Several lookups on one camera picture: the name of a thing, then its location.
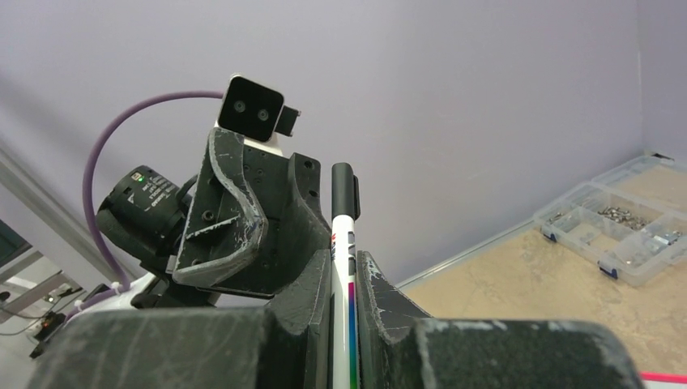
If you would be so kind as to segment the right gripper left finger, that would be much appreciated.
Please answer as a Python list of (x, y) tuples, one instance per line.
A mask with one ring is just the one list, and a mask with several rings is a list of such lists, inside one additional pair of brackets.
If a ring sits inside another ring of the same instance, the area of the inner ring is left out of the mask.
[(264, 388), (328, 388), (331, 253), (316, 251), (303, 272), (268, 304), (262, 349)]

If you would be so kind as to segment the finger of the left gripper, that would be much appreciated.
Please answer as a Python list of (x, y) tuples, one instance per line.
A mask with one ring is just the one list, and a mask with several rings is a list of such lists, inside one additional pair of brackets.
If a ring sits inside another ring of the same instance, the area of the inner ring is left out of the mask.
[(305, 270), (317, 250), (329, 247), (331, 228), (320, 205), (321, 164), (255, 147), (244, 150), (244, 173), (268, 222), (250, 264), (214, 286), (223, 293), (269, 299)]
[(210, 288), (243, 270), (267, 235), (267, 217), (244, 174), (245, 138), (210, 131), (173, 279)]

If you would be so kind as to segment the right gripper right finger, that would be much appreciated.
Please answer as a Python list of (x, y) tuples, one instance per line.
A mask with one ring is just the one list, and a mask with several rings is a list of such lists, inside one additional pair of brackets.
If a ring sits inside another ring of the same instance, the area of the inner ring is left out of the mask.
[(383, 275), (368, 251), (357, 252), (356, 299), (363, 388), (422, 388), (415, 326), (430, 315)]

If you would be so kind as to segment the black marker cap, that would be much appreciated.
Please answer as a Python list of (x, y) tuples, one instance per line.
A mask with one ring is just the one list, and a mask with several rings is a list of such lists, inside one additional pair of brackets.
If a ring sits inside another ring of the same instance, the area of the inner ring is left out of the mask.
[(359, 180), (345, 162), (335, 163), (331, 169), (331, 215), (346, 215), (353, 220), (361, 215)]

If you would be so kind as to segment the red framed whiteboard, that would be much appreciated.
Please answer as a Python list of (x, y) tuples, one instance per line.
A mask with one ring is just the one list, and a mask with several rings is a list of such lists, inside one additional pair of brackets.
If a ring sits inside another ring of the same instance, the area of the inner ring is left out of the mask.
[(643, 371), (640, 373), (646, 388), (686, 389), (685, 374), (666, 374)]

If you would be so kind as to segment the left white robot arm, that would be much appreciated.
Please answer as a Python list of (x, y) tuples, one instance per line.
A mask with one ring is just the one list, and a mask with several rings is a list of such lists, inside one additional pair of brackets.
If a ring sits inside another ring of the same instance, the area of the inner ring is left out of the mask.
[(141, 165), (93, 210), (98, 233), (146, 275), (79, 303), (71, 318), (115, 310), (214, 308), (222, 296), (333, 307), (321, 165), (213, 130), (199, 172), (178, 185)]

